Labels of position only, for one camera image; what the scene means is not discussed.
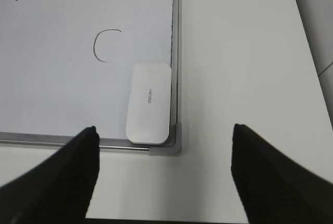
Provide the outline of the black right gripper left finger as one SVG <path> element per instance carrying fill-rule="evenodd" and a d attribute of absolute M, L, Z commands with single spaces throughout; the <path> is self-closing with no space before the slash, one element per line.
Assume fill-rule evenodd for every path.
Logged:
<path fill-rule="evenodd" d="M 99 142 L 96 128 L 85 128 L 1 186 L 1 223 L 84 223 L 99 174 Z"/>

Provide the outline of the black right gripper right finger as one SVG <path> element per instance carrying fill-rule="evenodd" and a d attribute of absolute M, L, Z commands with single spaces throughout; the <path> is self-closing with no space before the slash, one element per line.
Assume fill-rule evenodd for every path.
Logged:
<path fill-rule="evenodd" d="M 234 125 L 231 174 L 249 223 L 332 223 L 332 183 L 247 125 Z"/>

